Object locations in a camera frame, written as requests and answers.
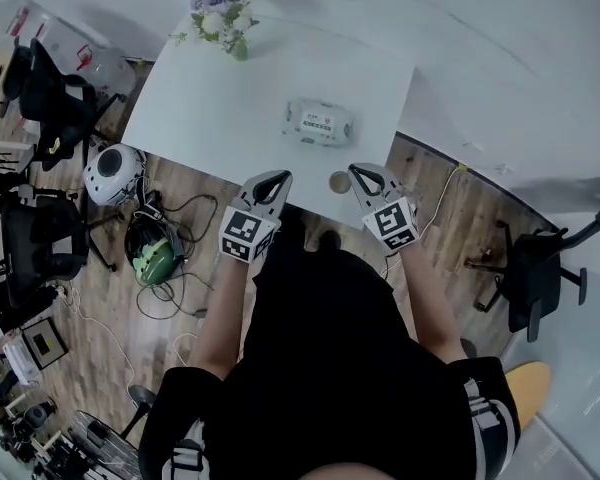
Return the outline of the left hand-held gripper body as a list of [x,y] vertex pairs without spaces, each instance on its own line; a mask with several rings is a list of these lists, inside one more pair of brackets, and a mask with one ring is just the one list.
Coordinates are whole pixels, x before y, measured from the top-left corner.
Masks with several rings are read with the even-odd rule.
[[249,204],[235,197],[227,206],[218,235],[221,253],[251,264],[271,244],[281,226],[282,202]]

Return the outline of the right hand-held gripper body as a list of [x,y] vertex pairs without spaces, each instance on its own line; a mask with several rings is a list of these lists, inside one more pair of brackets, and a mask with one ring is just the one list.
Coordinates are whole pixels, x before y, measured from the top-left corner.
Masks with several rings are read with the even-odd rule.
[[420,239],[415,205],[406,195],[395,196],[389,201],[376,196],[361,206],[365,227],[378,240],[386,255],[394,255]]

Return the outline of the white wet wipe pack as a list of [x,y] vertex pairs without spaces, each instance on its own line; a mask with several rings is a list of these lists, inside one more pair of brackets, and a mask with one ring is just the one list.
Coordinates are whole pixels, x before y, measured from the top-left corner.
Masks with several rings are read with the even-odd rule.
[[[325,135],[300,128],[302,112],[316,109],[334,117],[334,133]],[[323,147],[346,147],[354,141],[354,115],[341,106],[320,100],[297,98],[287,102],[282,120],[282,134],[302,143]]]

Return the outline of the person's left forearm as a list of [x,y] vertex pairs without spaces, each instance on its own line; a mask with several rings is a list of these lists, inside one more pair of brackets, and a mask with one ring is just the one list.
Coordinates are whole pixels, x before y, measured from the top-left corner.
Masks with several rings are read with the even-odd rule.
[[245,329],[251,322],[256,287],[250,266],[223,256],[196,341],[193,365],[224,380],[241,357]]

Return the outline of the person's right forearm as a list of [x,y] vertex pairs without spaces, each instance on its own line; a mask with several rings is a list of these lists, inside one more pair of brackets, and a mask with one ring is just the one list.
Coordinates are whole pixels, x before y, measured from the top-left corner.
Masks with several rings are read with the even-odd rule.
[[445,363],[466,359],[451,305],[419,242],[399,252],[417,340]]

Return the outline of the green and black helmet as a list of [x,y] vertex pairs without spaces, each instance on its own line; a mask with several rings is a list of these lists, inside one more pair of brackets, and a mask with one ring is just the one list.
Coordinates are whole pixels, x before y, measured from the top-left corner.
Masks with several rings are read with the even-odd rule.
[[168,281],[184,260],[177,228],[164,217],[137,210],[124,236],[125,256],[142,286]]

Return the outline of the white dome-shaped device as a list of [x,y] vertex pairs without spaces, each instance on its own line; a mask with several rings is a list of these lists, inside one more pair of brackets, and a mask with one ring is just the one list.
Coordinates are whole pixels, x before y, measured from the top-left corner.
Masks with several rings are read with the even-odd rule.
[[115,207],[133,199],[145,164],[143,152],[122,143],[98,153],[83,170],[91,201],[99,207]]

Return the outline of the black office chair with headrest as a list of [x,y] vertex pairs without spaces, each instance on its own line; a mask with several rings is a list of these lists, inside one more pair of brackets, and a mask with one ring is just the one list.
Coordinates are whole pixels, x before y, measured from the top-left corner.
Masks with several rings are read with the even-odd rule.
[[600,232],[600,209],[590,224],[571,236],[566,228],[556,232],[538,229],[513,239],[508,223],[498,220],[496,226],[505,233],[506,265],[496,267],[470,259],[464,262],[468,269],[496,275],[494,295],[486,304],[476,301],[474,308],[487,313],[500,298],[505,298],[509,302],[509,331],[525,330],[527,341],[532,343],[538,338],[541,319],[558,309],[563,279],[578,287],[578,303],[582,305],[585,302],[587,270],[582,268],[573,273],[565,269],[561,265],[560,254]]

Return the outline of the person's black clothing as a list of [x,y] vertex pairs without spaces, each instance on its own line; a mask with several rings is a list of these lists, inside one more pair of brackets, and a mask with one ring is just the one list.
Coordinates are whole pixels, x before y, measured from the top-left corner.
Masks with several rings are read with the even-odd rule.
[[448,363],[420,345],[372,266],[342,246],[306,250],[305,232],[286,206],[228,376],[193,364],[164,374],[142,480],[299,480],[339,463],[395,480],[495,480],[516,448],[454,445]]

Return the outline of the white artificial flower bouquet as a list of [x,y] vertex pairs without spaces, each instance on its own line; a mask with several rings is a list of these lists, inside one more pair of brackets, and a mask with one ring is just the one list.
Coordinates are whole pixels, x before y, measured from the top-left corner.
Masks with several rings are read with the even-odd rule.
[[231,56],[233,43],[240,37],[248,42],[247,32],[258,24],[253,15],[252,0],[190,0],[185,25],[169,38],[176,45],[195,38],[217,45]]

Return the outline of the clear plastic storage box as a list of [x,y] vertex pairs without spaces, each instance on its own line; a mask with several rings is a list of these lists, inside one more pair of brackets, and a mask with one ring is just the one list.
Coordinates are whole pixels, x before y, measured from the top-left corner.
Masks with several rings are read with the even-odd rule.
[[0,41],[29,47],[36,40],[64,74],[78,75],[106,94],[130,94],[135,72],[115,47],[105,46],[32,0],[0,3]]

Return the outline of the black mesh office chair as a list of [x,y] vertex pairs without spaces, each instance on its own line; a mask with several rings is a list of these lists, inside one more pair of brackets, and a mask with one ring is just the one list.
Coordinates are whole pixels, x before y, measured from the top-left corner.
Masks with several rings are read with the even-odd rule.
[[83,77],[61,73],[39,40],[33,39],[28,46],[14,41],[3,77],[0,117],[15,101],[22,118],[40,125],[32,160],[39,162],[43,171],[72,158],[79,144],[87,157],[91,137],[106,137],[96,125],[117,100],[125,97],[115,93],[104,101]]
[[88,221],[87,213],[74,203],[76,193],[36,189],[34,195],[31,205],[7,200],[0,213],[0,276],[5,278],[11,308],[23,306],[49,281],[75,278],[91,252],[104,261],[91,231],[110,221],[125,220],[116,212]]

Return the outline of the round yellow side table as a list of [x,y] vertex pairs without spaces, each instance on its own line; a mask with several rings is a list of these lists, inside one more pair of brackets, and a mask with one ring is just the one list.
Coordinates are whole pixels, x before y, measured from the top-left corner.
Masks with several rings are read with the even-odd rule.
[[465,354],[446,367],[452,382],[449,438],[463,454],[490,448],[503,455],[517,447],[522,430],[546,401],[549,367],[532,361],[505,372],[497,357]]

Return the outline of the black framed picture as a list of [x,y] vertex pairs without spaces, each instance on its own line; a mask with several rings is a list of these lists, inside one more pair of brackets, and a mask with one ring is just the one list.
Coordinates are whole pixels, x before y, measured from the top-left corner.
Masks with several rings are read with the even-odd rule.
[[51,317],[23,328],[21,336],[39,370],[44,370],[69,352]]

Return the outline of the white plastic box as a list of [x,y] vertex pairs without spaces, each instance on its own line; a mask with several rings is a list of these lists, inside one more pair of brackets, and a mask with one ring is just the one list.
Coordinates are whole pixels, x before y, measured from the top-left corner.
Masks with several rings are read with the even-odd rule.
[[40,369],[22,336],[18,335],[6,343],[3,353],[22,386],[32,387],[41,382]]

